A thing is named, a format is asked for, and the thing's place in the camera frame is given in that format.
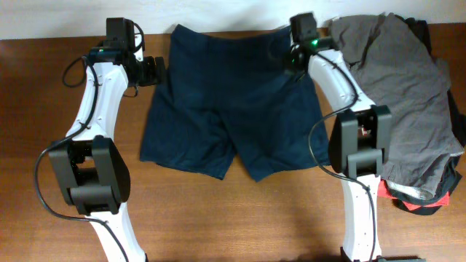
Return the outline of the navy blue shorts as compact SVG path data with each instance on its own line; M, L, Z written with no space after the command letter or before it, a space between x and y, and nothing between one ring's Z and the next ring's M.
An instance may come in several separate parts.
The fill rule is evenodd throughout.
M176 26L141 161L223 179L238 156L256 181L328 164L314 83L285 70L290 32L222 39Z

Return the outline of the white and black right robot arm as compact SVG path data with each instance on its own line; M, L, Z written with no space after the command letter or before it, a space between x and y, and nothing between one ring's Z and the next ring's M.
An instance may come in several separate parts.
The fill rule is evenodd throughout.
M390 147L390 110L362 91L329 37L294 36L285 63L320 86L332 109L323 119L335 119L328 144L331 168L318 166L341 181L345 221L341 256L344 261L381 261L376 198Z

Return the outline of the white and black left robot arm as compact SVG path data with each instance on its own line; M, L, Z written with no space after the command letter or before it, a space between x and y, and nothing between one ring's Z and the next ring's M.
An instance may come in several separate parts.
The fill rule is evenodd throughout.
M47 149L67 205L94 228L109 261L147 261L135 237L127 201L130 172L114 143L119 105L128 88L163 83L162 57L143 50L94 47L83 58L86 87L64 139Z

